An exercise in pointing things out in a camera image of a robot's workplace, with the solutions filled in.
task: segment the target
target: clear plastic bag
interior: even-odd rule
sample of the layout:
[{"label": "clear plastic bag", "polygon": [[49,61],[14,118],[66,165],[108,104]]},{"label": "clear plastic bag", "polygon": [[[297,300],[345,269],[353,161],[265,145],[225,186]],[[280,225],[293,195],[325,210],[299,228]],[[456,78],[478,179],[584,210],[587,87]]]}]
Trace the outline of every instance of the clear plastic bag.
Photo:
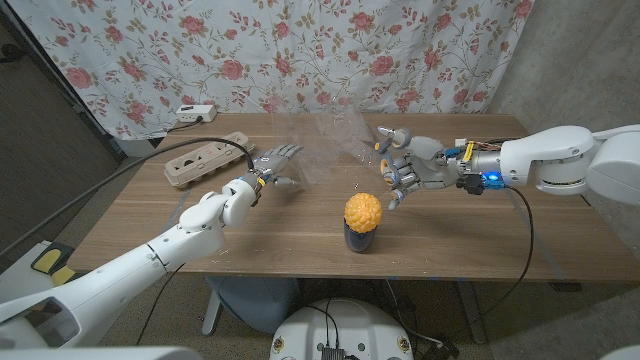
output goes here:
[{"label": "clear plastic bag", "polygon": [[273,134],[279,143],[304,146],[291,162],[303,188],[333,182],[335,171],[347,172],[356,192],[359,184],[374,177],[380,180],[379,156],[372,146],[377,139],[355,109],[332,102],[323,113],[272,114]]}]

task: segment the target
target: egg carton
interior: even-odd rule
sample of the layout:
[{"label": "egg carton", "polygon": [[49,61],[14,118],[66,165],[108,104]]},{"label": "egg carton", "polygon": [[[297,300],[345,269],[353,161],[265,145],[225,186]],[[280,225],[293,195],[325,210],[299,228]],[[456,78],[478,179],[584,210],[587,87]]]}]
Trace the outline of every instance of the egg carton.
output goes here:
[{"label": "egg carton", "polygon": [[[239,131],[223,139],[234,141],[249,152],[255,148],[255,144]],[[189,182],[200,181],[204,175],[227,167],[229,163],[240,160],[243,155],[243,152],[233,145],[214,142],[167,162],[164,175],[171,185],[184,189]]]}]

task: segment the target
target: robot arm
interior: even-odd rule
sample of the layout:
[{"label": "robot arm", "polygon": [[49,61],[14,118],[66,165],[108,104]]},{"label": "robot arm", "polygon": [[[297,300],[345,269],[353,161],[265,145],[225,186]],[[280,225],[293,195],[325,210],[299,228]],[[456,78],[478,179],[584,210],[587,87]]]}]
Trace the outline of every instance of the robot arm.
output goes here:
[{"label": "robot arm", "polygon": [[[379,127],[387,136],[376,144],[381,171],[391,186],[395,209],[410,193],[456,184],[471,194],[485,188],[527,184],[531,164],[536,187],[554,195],[592,189],[607,198],[640,206],[640,125],[599,133],[579,126],[560,126],[502,144],[466,142],[446,149],[437,140],[411,137],[407,129]],[[392,159],[389,149],[406,149]]]},{"label": "robot arm", "polygon": [[[0,344],[9,348],[95,346],[137,294],[167,272],[213,253],[224,226],[242,226],[269,182],[302,149],[280,146],[254,160],[254,169],[210,192],[163,234],[62,286],[0,305]],[[295,184],[286,179],[286,184]],[[44,321],[29,316],[42,310]]]}]

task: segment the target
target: floral curtain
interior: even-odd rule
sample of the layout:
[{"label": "floral curtain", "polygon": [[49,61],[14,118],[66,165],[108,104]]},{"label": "floral curtain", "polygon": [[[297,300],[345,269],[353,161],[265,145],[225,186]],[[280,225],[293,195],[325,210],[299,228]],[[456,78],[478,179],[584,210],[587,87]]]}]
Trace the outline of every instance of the floral curtain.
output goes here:
[{"label": "floral curtain", "polygon": [[9,0],[113,136],[220,112],[482,112],[531,0]]}]

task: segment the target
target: yellow ball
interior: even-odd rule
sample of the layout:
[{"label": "yellow ball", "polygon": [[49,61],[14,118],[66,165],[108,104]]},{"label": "yellow ball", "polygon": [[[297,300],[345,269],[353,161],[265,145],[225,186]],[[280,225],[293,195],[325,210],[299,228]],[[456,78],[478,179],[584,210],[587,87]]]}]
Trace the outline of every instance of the yellow ball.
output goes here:
[{"label": "yellow ball", "polygon": [[344,208],[347,225],[351,230],[361,234],[375,229],[381,216],[380,201],[375,196],[365,193],[353,195]]}]

